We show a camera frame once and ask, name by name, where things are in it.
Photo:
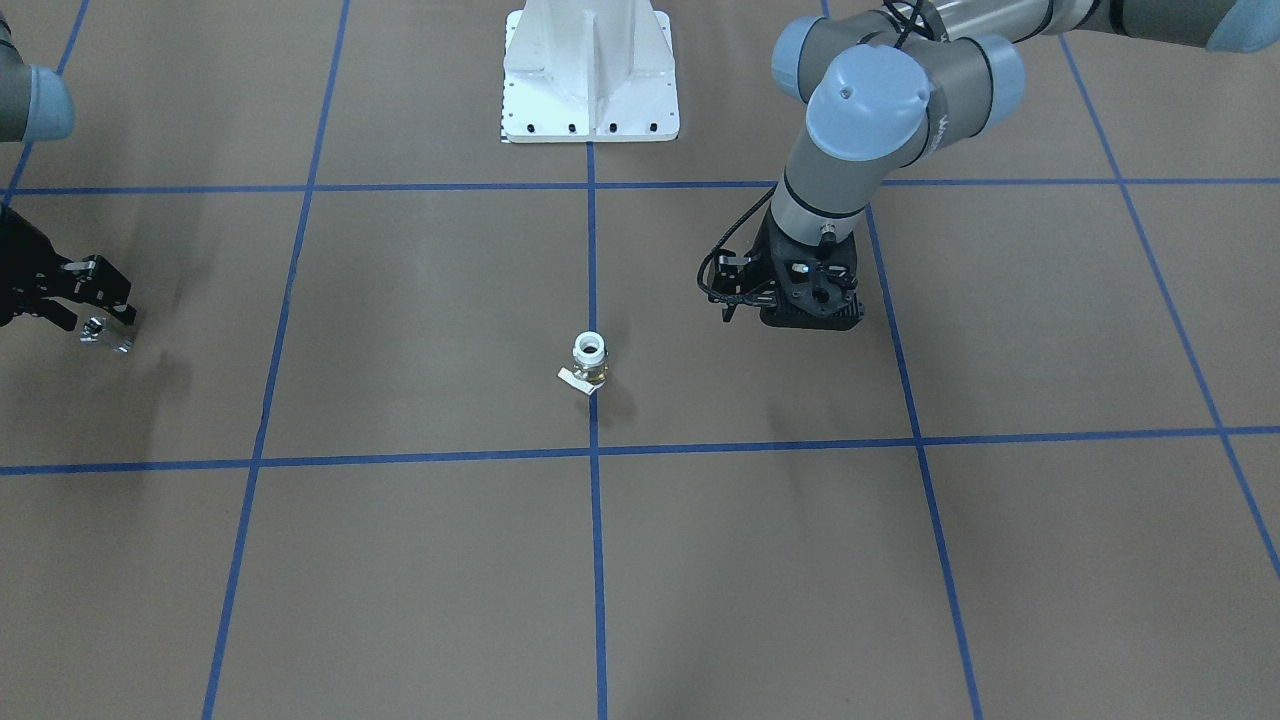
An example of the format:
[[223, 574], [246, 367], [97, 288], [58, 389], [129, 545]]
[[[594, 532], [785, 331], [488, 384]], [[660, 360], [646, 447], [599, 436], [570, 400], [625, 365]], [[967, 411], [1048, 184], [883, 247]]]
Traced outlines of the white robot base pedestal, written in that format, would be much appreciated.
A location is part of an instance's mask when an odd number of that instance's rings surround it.
[[500, 140], [667, 142], [680, 135], [671, 18], [649, 1], [526, 1], [504, 20]]

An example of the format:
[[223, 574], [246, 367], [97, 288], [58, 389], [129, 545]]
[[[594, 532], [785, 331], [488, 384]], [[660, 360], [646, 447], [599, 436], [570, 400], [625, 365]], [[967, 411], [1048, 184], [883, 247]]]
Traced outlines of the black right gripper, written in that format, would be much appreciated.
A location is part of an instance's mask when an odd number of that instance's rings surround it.
[[1, 325], [20, 315], [38, 316], [73, 332], [78, 315], [55, 299], [105, 310], [123, 325], [134, 325], [132, 283], [105, 256], [69, 263], [49, 237], [8, 205], [1, 214]]

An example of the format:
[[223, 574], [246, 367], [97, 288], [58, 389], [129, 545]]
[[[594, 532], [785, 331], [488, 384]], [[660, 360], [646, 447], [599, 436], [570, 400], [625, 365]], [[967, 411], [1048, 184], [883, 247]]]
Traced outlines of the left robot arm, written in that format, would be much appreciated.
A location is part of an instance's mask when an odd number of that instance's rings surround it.
[[882, 1], [845, 19], [803, 17], [774, 44], [780, 88], [804, 127], [745, 254], [717, 243], [698, 283], [772, 327], [849, 331], [863, 318], [855, 234], [893, 172], [991, 129], [1020, 105], [1023, 41], [1087, 29], [1256, 53], [1277, 41], [1275, 1]]

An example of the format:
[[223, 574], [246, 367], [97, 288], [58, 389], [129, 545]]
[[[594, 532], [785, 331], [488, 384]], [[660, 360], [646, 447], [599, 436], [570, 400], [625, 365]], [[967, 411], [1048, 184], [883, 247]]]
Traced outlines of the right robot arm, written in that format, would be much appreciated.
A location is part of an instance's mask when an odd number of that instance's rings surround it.
[[[64, 79], [27, 63], [1, 29], [1, 140], [28, 143], [65, 138], [76, 109]], [[137, 311], [131, 282], [104, 256], [78, 261], [60, 255], [50, 238], [8, 204], [1, 213], [1, 323], [28, 315], [79, 334], [84, 345], [131, 351]]]

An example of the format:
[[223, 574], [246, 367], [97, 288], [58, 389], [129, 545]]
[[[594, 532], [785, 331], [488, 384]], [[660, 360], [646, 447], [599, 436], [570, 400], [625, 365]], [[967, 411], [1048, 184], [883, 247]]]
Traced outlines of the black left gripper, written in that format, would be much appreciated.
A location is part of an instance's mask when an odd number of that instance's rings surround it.
[[851, 329], [863, 319], [852, 233], [819, 240], [818, 245], [801, 243], [767, 211], [749, 258], [746, 292], [773, 299], [760, 313], [767, 325]]

